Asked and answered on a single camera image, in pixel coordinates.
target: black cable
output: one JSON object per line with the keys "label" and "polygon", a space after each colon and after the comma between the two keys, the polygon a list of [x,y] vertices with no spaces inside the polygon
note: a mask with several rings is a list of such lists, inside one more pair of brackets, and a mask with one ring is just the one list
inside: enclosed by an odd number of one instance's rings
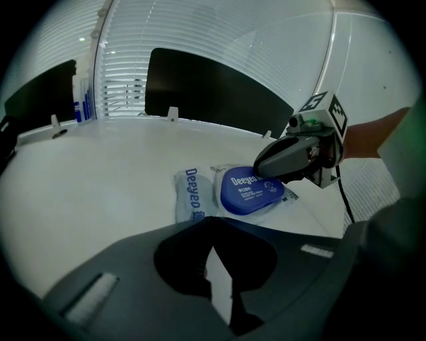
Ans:
{"label": "black cable", "polygon": [[337,176],[339,177],[339,180],[337,182],[339,183],[339,190],[340,190],[341,198],[343,199],[343,202],[345,203],[346,211],[347,211],[347,213],[348,213],[348,215],[349,215],[349,217],[350,217],[350,219],[352,221],[352,224],[353,224],[355,222],[355,219],[353,218],[353,214],[352,214],[351,207],[349,205],[349,201],[347,201],[345,191],[343,190],[343,186],[341,185],[341,177],[340,177],[340,167],[339,167],[339,165],[337,165],[335,167],[335,171],[337,173]]}

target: table surface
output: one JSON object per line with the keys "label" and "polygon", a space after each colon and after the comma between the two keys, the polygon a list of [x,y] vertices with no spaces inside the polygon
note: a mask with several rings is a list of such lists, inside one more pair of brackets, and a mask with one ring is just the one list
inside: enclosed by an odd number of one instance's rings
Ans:
{"label": "table surface", "polygon": [[[27,134],[0,176],[0,231],[17,279],[36,295],[110,244],[174,223],[173,174],[252,165],[273,140],[228,127],[152,117],[98,120],[50,139]],[[288,184],[300,198],[267,227],[341,238],[334,186]]]}

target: blue oval case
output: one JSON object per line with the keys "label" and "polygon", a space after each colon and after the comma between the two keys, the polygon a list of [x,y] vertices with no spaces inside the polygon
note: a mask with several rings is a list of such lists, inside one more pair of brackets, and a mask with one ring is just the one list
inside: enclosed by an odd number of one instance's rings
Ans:
{"label": "blue oval case", "polygon": [[253,167],[236,167],[228,170],[220,190],[220,201],[231,213],[250,214],[273,204],[284,195],[283,184],[275,178],[260,178]]}

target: forearm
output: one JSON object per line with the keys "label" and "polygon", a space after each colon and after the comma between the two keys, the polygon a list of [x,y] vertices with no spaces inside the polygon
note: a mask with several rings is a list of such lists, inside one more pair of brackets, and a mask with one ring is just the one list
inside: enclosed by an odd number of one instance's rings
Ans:
{"label": "forearm", "polygon": [[376,121],[348,127],[343,144],[343,157],[379,158],[378,148],[402,121],[408,110],[409,108],[402,108]]}

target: white marker cube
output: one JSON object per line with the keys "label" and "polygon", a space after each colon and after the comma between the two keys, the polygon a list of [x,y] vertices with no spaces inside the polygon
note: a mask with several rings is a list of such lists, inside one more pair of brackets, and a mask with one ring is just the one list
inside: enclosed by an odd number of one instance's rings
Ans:
{"label": "white marker cube", "polygon": [[304,121],[315,119],[325,127],[334,128],[341,143],[347,130],[347,116],[331,91],[312,96],[298,111]]}

